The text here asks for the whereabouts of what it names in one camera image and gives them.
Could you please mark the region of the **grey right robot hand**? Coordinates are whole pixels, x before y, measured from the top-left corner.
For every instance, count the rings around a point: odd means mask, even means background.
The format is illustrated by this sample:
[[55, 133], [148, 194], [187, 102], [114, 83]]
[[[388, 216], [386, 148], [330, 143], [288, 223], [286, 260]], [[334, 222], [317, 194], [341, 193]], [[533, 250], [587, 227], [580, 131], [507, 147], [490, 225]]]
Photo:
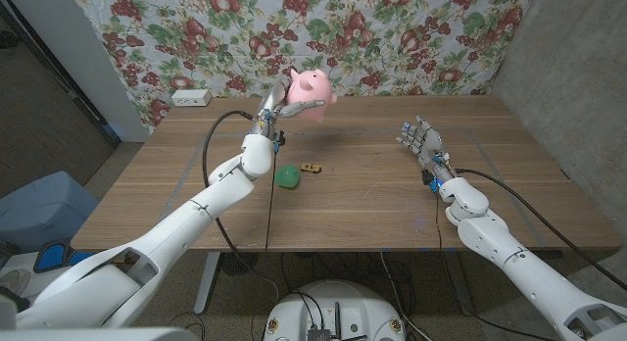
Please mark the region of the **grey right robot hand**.
[[457, 176], [440, 133], [420, 115], [415, 116], [415, 122], [403, 124], [396, 141], [417, 157], [422, 169], [437, 183], [443, 184]]

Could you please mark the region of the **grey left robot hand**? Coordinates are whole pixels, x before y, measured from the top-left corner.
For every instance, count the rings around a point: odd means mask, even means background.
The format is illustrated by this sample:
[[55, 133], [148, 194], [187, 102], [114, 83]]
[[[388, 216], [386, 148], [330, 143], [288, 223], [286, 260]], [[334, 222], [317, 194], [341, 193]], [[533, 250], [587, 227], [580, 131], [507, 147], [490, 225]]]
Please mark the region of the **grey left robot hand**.
[[253, 117], [251, 134], [261, 135], [274, 141], [278, 135], [275, 125], [278, 119], [294, 118], [306, 110], [320, 108], [326, 104], [324, 100], [288, 103], [287, 96], [290, 86], [290, 81], [278, 81], [266, 92], [258, 107], [257, 114]]

